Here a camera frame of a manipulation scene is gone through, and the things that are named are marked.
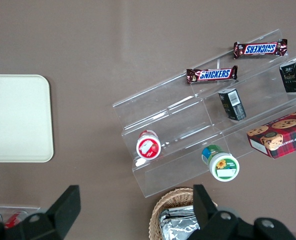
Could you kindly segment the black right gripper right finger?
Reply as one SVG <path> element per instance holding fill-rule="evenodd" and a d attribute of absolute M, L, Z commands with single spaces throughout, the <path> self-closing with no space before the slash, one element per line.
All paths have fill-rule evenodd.
<path fill-rule="evenodd" d="M 230 211 L 218 210 L 205 187 L 193 186 L 193 210 L 199 229 L 189 240 L 295 240 L 296 237 L 280 221 L 257 218 L 249 224 Z"/>

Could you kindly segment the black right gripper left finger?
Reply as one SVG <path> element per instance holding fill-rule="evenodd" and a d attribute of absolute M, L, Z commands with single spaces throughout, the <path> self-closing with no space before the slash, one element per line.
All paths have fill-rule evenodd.
<path fill-rule="evenodd" d="M 46 212 L 38 212 L 15 227 L 17 240 L 63 240 L 81 211 L 80 187 L 70 185 Z"/>

